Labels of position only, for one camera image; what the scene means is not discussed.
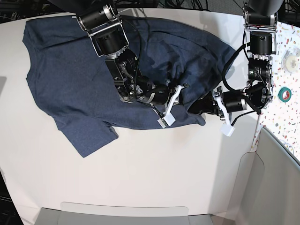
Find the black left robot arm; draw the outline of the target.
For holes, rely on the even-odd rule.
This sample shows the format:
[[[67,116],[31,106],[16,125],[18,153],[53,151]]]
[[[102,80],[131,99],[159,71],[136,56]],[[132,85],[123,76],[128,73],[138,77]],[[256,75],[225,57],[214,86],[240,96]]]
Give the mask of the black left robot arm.
[[[218,87],[216,91],[210,91],[190,106],[189,113],[216,115],[224,120],[227,129],[233,129],[238,120],[232,119],[234,112],[243,112],[243,115],[248,115],[246,109],[250,107],[252,113],[258,115],[262,113],[262,109],[273,98],[272,57],[277,52],[278,10],[282,4],[281,0],[244,2],[242,45],[227,61],[221,74],[227,91],[224,92],[221,87]],[[244,52],[248,62],[248,80],[246,87],[238,90],[228,84],[225,75],[240,52]]]

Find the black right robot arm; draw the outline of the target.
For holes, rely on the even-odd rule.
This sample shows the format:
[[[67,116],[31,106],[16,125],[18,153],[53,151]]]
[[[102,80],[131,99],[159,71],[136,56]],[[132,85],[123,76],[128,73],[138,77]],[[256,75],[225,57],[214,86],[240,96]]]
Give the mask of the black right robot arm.
[[[52,0],[51,3],[76,15],[97,56],[105,57],[121,101],[139,102],[152,109],[164,105],[165,111],[160,112],[159,117],[172,117],[171,109],[179,103],[184,86],[171,88],[167,84],[154,84],[142,75],[139,69],[141,55],[129,49],[122,18],[112,0]]]

